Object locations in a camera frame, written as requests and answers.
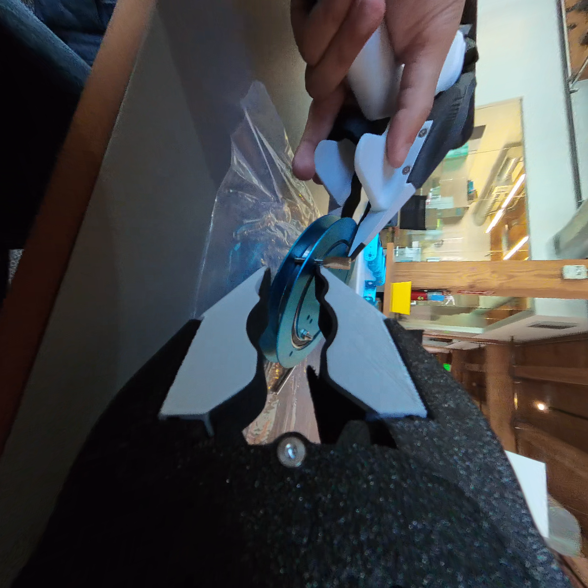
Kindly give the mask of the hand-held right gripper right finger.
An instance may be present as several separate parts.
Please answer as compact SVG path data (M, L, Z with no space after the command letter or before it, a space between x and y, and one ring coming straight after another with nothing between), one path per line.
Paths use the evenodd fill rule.
M316 298L325 339L320 377L370 417L426 417L384 315L321 267L316 269Z

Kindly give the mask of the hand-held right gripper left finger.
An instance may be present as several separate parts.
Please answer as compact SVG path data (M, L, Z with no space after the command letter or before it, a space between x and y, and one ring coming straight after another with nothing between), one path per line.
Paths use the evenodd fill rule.
M260 415L270 282L270 269L260 268L202 314L160 419L199 420L209 436L239 435Z

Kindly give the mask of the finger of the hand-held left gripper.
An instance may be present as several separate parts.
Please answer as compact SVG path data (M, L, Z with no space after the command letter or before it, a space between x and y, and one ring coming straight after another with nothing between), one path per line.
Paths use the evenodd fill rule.
M433 120L424 123L398 168L390 166L386 157L387 130L381 135L365 133L359 139L355 172L370 206L357 225L351 256L357 256L369 244L431 175L432 127Z
M324 140L315 150L315 173L329 195L328 211L359 222L368 200L355 172L356 144Z

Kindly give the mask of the blue metal turntable disc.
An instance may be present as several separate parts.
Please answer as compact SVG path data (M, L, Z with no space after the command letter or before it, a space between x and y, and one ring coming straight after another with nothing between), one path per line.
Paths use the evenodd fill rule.
M352 218L325 215L310 224L290 248L270 287L268 326L260 339L268 361L293 368L323 339L315 266L299 266L293 259L348 256L356 227Z

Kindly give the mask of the person's left hand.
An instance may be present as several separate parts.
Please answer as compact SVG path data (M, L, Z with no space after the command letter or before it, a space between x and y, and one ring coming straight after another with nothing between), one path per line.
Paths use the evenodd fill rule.
M387 158L402 166L432 109L447 53L465 1L309 1L290 3L296 45L306 64L312 98L307 123L293 157L294 175L319 183L314 152L333 128L346 102L345 78L379 25L386 21L395 57L404 64L396 112L387 135Z

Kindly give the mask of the yellow box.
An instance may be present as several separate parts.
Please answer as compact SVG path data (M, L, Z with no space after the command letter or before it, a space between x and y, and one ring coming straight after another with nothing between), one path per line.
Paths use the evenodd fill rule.
M389 312L409 315L412 302L412 282L393 282L390 288Z

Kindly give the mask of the blue metal brackets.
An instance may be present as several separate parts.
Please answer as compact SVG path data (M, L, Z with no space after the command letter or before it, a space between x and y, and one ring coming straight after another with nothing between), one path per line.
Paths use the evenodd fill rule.
M363 298L379 307L378 287L385 284L386 253L377 234L362 251L365 265Z

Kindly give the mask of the glass partition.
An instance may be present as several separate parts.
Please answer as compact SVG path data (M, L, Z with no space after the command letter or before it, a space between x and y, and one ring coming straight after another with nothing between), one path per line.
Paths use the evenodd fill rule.
M423 184L424 229L398 228L394 260L529 258L526 161L520 98L477 107L470 140Z

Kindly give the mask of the large clear plastic bag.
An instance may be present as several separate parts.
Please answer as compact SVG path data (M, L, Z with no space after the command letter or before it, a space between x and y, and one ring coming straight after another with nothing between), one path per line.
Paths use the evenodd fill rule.
M285 127L260 81L240 101L240 114L230 136L229 167L215 196L195 318L260 268L275 277L298 237L323 215L292 173Z

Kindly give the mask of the wooden shelf beam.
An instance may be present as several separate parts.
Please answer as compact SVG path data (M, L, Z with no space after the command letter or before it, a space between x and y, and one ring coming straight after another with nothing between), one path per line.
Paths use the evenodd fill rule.
M389 262L386 288L411 282L413 289L447 290L518 298L587 299L587 279L566 279L565 266L586 260Z

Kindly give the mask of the wooden cabinet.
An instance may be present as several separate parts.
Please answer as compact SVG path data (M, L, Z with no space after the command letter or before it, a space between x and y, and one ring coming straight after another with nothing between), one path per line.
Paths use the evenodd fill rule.
M587 335L499 342L425 331L423 346L506 451L546 463L545 539L572 584L587 587Z

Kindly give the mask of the white paper sheet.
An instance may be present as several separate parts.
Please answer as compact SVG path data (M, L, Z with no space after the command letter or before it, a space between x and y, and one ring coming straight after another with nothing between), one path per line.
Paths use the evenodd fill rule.
M505 451L525 497L533 522L543 538L549 537L546 463Z

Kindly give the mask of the dark blue cloth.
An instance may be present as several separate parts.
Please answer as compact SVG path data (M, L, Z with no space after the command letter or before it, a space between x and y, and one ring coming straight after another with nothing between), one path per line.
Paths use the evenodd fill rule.
M116 1L1 1L1 300Z

